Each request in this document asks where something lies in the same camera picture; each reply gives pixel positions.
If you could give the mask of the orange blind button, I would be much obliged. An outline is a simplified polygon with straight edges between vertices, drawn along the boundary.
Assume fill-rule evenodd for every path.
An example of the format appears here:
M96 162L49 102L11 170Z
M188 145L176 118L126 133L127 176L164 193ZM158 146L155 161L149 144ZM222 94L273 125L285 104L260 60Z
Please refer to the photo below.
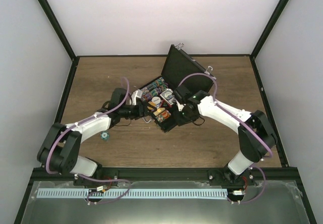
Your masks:
M157 108L155 107L154 104L151 104L150 102L147 103L147 108L150 110L150 111L156 111Z

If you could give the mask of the unboxed banded card deck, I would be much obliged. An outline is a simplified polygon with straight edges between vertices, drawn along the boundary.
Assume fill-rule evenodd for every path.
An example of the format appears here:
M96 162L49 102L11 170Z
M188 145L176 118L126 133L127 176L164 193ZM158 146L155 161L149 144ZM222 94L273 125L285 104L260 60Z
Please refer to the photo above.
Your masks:
M155 110L154 112L153 112L153 114L155 115L155 116L158 116L159 114L161 114L163 111L165 111L166 109L164 108L164 107L160 107L160 108L158 108L157 110Z

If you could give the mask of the white dealer button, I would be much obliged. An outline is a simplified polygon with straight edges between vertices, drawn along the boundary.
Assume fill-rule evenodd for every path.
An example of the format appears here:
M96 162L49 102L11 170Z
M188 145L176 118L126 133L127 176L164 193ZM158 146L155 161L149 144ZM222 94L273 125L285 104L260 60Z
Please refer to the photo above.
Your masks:
M154 105L159 105L159 104L161 104L162 100L161 100L161 98L160 98L160 97L155 96L155 97L153 97L153 98L151 99L151 102L152 102Z

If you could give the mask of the blue boxed card deck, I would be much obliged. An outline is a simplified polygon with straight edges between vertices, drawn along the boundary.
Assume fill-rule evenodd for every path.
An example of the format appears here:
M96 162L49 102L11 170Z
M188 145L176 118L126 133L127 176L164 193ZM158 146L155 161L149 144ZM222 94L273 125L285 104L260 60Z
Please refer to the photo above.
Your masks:
M161 94L160 97L168 104L168 105L173 105L175 100L175 96L173 94L173 91L171 89L166 89L164 90Z

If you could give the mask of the black poker set case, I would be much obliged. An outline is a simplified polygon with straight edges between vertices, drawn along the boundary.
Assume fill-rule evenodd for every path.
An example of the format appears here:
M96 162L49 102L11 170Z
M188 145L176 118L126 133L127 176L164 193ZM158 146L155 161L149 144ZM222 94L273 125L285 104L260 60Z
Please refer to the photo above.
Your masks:
M133 98L143 103L148 116L166 133L203 118L198 104L209 96L213 79L207 69L172 44L161 74L133 92Z

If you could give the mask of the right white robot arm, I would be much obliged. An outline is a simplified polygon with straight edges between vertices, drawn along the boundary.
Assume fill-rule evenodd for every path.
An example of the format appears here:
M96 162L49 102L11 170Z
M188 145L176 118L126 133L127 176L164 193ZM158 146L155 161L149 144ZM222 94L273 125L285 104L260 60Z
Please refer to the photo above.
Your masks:
M210 118L234 131L239 140L238 153L225 165L223 176L230 185L242 180L242 174L254 163L272 157L277 135L267 116L260 110L253 113L237 109L215 99L205 91L190 92L181 85L174 92L180 119L194 122Z

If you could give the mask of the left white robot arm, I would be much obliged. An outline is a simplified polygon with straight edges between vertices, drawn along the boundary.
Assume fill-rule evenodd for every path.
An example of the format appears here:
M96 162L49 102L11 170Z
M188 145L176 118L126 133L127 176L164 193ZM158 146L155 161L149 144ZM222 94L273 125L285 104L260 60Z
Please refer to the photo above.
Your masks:
M143 91L129 93L124 88L113 91L111 99L91 116L75 123L63 125L54 123L40 147L37 160L49 174L74 174L85 178L91 185L99 185L103 180L98 163L79 155L80 145L92 136L116 126L121 118L136 120L147 115L140 98Z

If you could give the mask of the lower chip row in case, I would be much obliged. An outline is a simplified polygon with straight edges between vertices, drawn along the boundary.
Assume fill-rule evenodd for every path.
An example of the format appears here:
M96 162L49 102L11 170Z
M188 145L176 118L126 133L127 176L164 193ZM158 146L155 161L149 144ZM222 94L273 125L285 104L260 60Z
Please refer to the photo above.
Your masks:
M170 116L171 116L171 113L167 109L165 109L163 112L161 112L159 115L156 116L156 119L159 123L162 123Z

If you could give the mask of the chip row in case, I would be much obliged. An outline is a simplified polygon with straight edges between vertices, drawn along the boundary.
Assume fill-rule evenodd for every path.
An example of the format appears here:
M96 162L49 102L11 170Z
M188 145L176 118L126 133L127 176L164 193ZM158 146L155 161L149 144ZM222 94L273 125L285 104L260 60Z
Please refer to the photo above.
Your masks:
M147 94L148 92L152 91L155 88L158 88L159 86L163 85L165 82L163 77L159 77L156 80L154 80L152 83L148 84L147 86L143 87L141 89L143 94Z
M158 86L157 88L154 88L151 91L147 92L146 94L142 95L140 100L141 101L150 101L152 98L158 96L167 88L168 88L168 83L163 83L162 85Z
M162 123L170 116L171 116L171 113L167 109L165 109L163 112L161 112L159 115L156 116L156 119L159 123Z

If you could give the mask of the upper chip row in case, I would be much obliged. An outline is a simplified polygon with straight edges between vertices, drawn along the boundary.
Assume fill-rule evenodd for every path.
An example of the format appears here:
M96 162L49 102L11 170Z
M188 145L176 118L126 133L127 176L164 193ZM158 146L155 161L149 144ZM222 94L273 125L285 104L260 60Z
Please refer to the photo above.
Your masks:
M148 92L152 91L155 88L158 88L159 86L163 85L165 82L163 77L159 77L156 80L154 80L152 83L148 84L147 86L143 87L141 89L143 94L147 94Z

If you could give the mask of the left black frame post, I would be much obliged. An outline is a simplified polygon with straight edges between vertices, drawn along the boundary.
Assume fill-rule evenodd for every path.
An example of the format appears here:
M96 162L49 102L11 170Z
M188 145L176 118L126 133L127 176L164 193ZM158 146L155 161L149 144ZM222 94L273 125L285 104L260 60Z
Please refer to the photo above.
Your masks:
M61 28L61 25L59 24L59 21L57 20L48 0L37 0L38 3L40 4L42 10L44 11L46 17L48 18L51 26L53 27L56 35L58 36L61 44L63 45L66 53L68 54L69 58L74 61L76 58L76 55L68 42L68 39L63 32L63 29Z

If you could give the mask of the black frame post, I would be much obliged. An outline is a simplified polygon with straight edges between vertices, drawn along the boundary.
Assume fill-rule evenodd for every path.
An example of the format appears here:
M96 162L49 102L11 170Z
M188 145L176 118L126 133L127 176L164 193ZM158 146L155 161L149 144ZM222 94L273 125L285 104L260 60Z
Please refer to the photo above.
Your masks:
M251 57L256 58L261 51L262 47L264 46L267 38L269 37L271 31L273 30L275 24L277 23L279 17L281 16L282 12L284 11L286 5L288 4L289 0L279 0L273 13L270 16L260 38L258 39L252 53Z
M46 17L48 18L51 26L53 27L56 35L58 36L61 44L63 45L66 53L68 54L69 58L74 61L76 58L76 55L68 42L68 39L63 32L63 29L61 28L61 25L59 24L59 21L57 20L48 0L37 0L38 3L40 4L42 10L44 11Z

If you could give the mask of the right black frame post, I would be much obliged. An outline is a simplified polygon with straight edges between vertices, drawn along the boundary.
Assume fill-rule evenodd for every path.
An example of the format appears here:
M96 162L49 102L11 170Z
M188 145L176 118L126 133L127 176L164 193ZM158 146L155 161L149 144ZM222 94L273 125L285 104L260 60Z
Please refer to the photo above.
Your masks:
M288 4L289 0L279 0L273 13L270 16L260 38L258 39L252 53L251 57L256 58L261 51L262 47L264 46L267 38L269 37L271 31L273 30L275 24L277 23L279 17L281 16L282 12L284 11L286 5Z

